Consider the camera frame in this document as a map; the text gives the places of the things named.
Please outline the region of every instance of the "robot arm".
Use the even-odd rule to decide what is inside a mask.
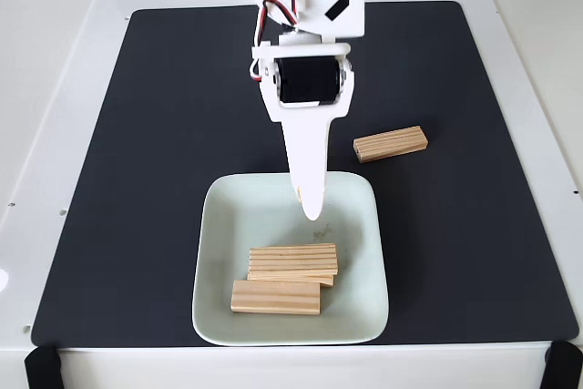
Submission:
[[[271,120],[281,123],[291,183],[308,219],[316,220],[324,200],[330,124],[346,116],[354,88],[346,58],[350,46],[335,40],[363,35],[364,0],[256,1],[250,74],[260,83]],[[288,29],[277,46],[261,41],[268,17]]]

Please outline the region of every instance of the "white plate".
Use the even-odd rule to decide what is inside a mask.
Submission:
[[[234,313],[234,280],[245,280],[249,249],[336,243],[339,272],[322,287],[321,314]],[[202,213],[192,322],[218,345],[359,343],[381,334],[389,315],[373,188],[358,175],[328,172],[321,217],[306,219],[290,175],[217,179]]]

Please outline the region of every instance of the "wooden block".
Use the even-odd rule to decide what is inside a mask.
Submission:
[[[320,314],[320,284],[235,280],[230,308],[246,313]]]
[[[252,275],[247,274],[247,280],[253,280]],[[318,282],[324,287],[333,287],[333,275],[319,275],[306,277],[261,277],[262,282]]]
[[[267,277],[330,276],[338,273],[336,245],[252,248],[249,273],[251,280]]]
[[[281,278],[281,277],[313,277],[320,275],[337,275],[338,268],[320,268],[320,269],[270,269],[270,270],[249,270],[249,276],[253,280],[262,278]]]
[[[358,160],[366,163],[423,150],[427,148],[427,138],[421,127],[412,127],[357,138],[353,146]]]

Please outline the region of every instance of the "white table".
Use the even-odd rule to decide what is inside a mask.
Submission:
[[[578,261],[583,260],[583,249],[578,244],[583,229],[578,223],[583,222],[583,206],[573,193],[576,186],[537,97],[580,186],[583,149],[578,148],[578,139],[582,129],[576,122],[577,115],[583,114],[583,99],[578,77],[569,72],[583,67],[579,55],[583,37],[576,32],[582,4],[580,0],[496,0],[535,95],[492,0],[457,1],[474,33],[581,321],[583,277],[578,273]],[[0,64],[5,67],[0,98],[0,127],[4,127],[0,128],[0,180],[4,182],[0,205],[5,210],[0,213],[6,213],[0,224],[0,269],[13,266],[12,270],[6,268],[11,276],[8,287],[0,292],[0,350],[4,349],[0,352],[0,381],[6,387],[26,387],[22,360],[30,343],[20,329],[34,318],[64,221],[58,212],[71,200],[127,26],[125,17],[139,8],[233,5],[249,0],[20,2],[0,0],[1,12],[6,5],[11,7],[10,15],[3,14],[0,21],[0,30],[7,26],[10,31],[0,33],[0,43],[12,42],[8,53],[19,59],[14,65],[5,51],[0,54]],[[87,38],[96,29],[100,38]],[[26,75],[22,75],[22,66],[28,69]],[[89,77],[97,84],[91,90],[83,87]],[[9,202],[16,205],[4,207]],[[37,220],[35,229],[40,231],[30,230],[31,220]],[[70,388],[364,384],[519,389],[538,387],[546,347],[546,343],[521,343],[252,349],[244,353],[199,348],[65,352],[61,356],[66,387]]]

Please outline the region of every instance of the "black mat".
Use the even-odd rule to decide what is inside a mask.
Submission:
[[[455,3],[366,6],[330,170],[373,185],[390,315],[375,344],[578,334],[505,122]],[[247,68],[255,7],[129,23],[33,329],[63,347],[202,346],[199,224],[216,178],[287,171]],[[426,151],[361,165],[353,139],[421,125]]]

